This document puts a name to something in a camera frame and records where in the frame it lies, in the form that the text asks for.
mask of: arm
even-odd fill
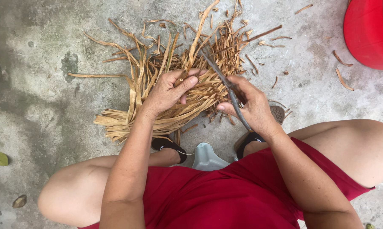
[[[265,93],[243,77],[229,76],[248,102],[241,109],[247,122],[270,146],[286,187],[302,208],[308,228],[362,228],[360,218],[333,180],[307,157],[274,120]],[[233,106],[217,107],[235,115]]]
[[[196,83],[188,77],[173,87],[182,71],[160,75],[159,80],[138,111],[126,143],[122,147],[108,176],[101,205],[100,229],[145,228],[143,192],[148,173],[148,160],[153,123],[159,113],[172,107]],[[192,69],[189,75],[196,74]]]

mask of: scissor blade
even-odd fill
[[[204,53],[204,52],[202,52],[202,53],[203,53],[204,58],[209,63],[209,65],[214,69],[214,71],[218,74],[218,76],[220,77],[223,84],[227,87],[227,90],[229,90],[231,88],[231,86],[229,85],[227,79],[225,78],[225,75],[219,69],[218,65],[212,59],[210,59],[206,53]]]

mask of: bundle of dried leaves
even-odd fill
[[[132,49],[138,50],[139,59],[135,58],[133,54],[130,53],[130,50],[132,49],[127,49],[126,47],[122,48],[115,43],[97,41],[86,34],[87,37],[99,44],[117,48],[119,52],[114,53],[113,55],[122,55],[118,58],[106,61],[128,60],[130,63],[132,77],[126,77],[130,86],[130,105],[128,111],[106,109],[102,112],[102,115],[97,115],[94,121],[94,123],[106,127],[106,137],[110,137],[113,142],[118,141],[119,143],[127,139],[137,112],[148,97],[148,94],[158,80],[159,75],[172,70],[184,70],[175,86],[179,85],[181,81],[187,77],[191,68],[206,69],[207,72],[204,75],[198,76],[199,83],[187,92],[186,104],[183,105],[178,102],[157,117],[153,126],[153,137],[159,137],[164,134],[175,132],[176,141],[180,143],[181,128],[194,117],[197,117],[200,112],[206,111],[209,116],[217,114],[215,107],[218,103],[227,100],[227,90],[222,84],[219,76],[210,68],[204,57],[199,55],[199,50],[203,46],[206,46],[212,53],[216,53],[215,60],[224,75],[242,74],[245,70],[241,67],[242,60],[239,55],[240,51],[248,44],[247,42],[243,42],[246,33],[240,32],[244,27],[241,27],[236,31],[233,29],[235,17],[242,13],[240,0],[236,1],[234,14],[228,21],[220,23],[211,35],[201,35],[205,19],[218,2],[219,0],[215,0],[214,3],[202,12],[197,30],[194,30],[189,24],[185,23],[185,28],[192,29],[196,33],[196,37],[189,49],[185,49],[181,55],[174,54],[179,33],[175,35],[173,40],[171,40],[171,34],[169,33],[169,41],[165,48],[160,42],[160,37],[155,39],[144,35],[145,22],[142,35],[144,38],[152,39],[152,44],[149,46],[146,46],[139,41],[134,34],[119,28],[111,19],[109,19],[109,21],[114,24],[122,34],[128,36],[135,42],[136,47]],[[209,42],[210,38],[214,39],[213,44]],[[157,48],[152,53],[155,55],[148,56],[147,50],[155,47]]]

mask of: leg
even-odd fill
[[[288,135],[317,149],[364,187],[383,181],[381,122],[367,119],[325,122]],[[267,147],[267,143],[251,142],[245,147],[244,156]]]
[[[72,226],[97,223],[105,184],[116,158],[101,156],[56,172],[39,196],[41,213],[52,221]],[[179,154],[170,148],[152,153],[149,158],[149,166],[171,166],[179,162]]]

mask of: red container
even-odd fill
[[[352,0],[344,18],[344,39],[359,62],[383,70],[383,0]]]

